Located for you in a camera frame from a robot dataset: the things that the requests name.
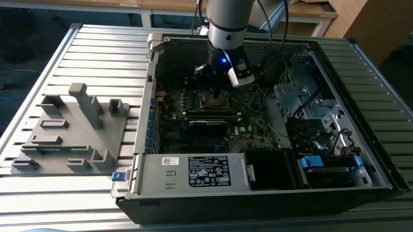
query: blue latch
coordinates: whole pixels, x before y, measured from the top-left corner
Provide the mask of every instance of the blue latch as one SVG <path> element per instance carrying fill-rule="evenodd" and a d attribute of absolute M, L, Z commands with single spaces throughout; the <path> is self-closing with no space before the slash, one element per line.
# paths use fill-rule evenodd
<path fill-rule="evenodd" d="M 320 168 L 324 167 L 321 156 L 305 156 L 301 159 L 301 164 L 304 168 Z"/>
<path fill-rule="evenodd" d="M 324 150 L 324 149 L 325 149 L 324 145 L 321 145 L 320 142 L 313 141 L 313 143 L 316 144 L 316 146 L 318 147 L 320 150 Z"/>
<path fill-rule="evenodd" d="M 123 172 L 113 172 L 113 181 L 126 181 L 127 173 Z"/>
<path fill-rule="evenodd" d="M 364 163 L 362 163 L 361 157 L 360 157 L 360 156 L 356 156 L 356 157 L 354 157 L 354 160 L 356 160 L 357 167 L 362 166 Z"/>

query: white sticker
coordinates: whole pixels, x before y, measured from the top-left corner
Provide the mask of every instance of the white sticker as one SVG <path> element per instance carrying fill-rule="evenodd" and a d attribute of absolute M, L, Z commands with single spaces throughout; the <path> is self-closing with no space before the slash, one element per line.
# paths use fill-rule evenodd
<path fill-rule="evenodd" d="M 178 165 L 179 158 L 178 157 L 163 157 L 162 158 L 162 165 Z"/>
<path fill-rule="evenodd" d="M 121 6 L 138 7 L 138 4 L 119 4 Z"/>

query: aluminum extrusion table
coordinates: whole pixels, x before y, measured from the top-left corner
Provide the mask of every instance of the aluminum extrusion table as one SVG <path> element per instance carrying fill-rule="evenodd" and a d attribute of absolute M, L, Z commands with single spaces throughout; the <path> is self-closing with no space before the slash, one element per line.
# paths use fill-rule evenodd
<path fill-rule="evenodd" d="M 115 205 L 109 176 L 11 175 L 12 160 L 20 154 L 20 146 L 43 113 L 36 103 L 44 94 L 66 94 L 72 82 L 86 83 L 87 93 L 96 95 L 99 102 L 117 97 L 131 105 L 118 161 L 121 166 L 130 166 L 149 63 L 147 36 L 153 32 L 189 33 L 175 29 L 72 25 L 0 139 L 0 231 L 34 228 L 182 231 L 280 226 L 300 226 L 301 229 L 305 226 L 310 231 L 348 231 L 364 227 L 389 230 L 396 226 L 408 230 L 413 226 L 412 193 L 325 217 L 141 226 Z M 413 182 L 412 111 L 360 47 L 345 39 L 290 38 L 320 43 L 405 179 Z M 75 101 L 68 95 L 62 98 Z"/>

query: warning label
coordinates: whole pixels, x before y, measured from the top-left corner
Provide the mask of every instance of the warning label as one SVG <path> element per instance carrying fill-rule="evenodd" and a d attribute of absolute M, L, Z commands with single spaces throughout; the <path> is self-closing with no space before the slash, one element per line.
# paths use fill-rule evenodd
<path fill-rule="evenodd" d="M 230 186 L 227 156 L 189 157 L 189 185 L 191 187 Z"/>

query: blue connector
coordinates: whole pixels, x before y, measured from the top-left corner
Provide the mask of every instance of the blue connector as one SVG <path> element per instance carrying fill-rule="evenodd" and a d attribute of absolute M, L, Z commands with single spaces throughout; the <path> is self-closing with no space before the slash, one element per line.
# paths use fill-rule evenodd
<path fill-rule="evenodd" d="M 356 161 L 357 167 L 361 167 L 364 165 L 364 162 L 360 156 L 354 157 L 354 161 Z"/>
<path fill-rule="evenodd" d="M 146 147 L 151 147 L 153 146 L 153 141 L 147 139 L 145 145 L 146 145 Z"/>
<path fill-rule="evenodd" d="M 313 143 L 316 144 L 316 146 L 318 147 L 320 150 L 325 150 L 325 147 L 324 147 L 324 145 L 321 145 L 320 142 L 313 141 Z"/>
<path fill-rule="evenodd" d="M 150 112 L 150 120 L 154 121 L 155 120 L 155 115 L 154 112 Z"/>
<path fill-rule="evenodd" d="M 113 172 L 113 181 L 126 181 L 127 173 L 123 172 Z"/>
<path fill-rule="evenodd" d="M 301 159 L 301 164 L 304 168 L 320 168 L 324 167 L 321 156 L 305 156 Z"/>
<path fill-rule="evenodd" d="M 151 139 L 154 137 L 154 132 L 151 130 L 147 131 L 147 137 Z"/>
<path fill-rule="evenodd" d="M 149 129 L 153 130 L 154 129 L 154 122 L 149 122 Z"/>

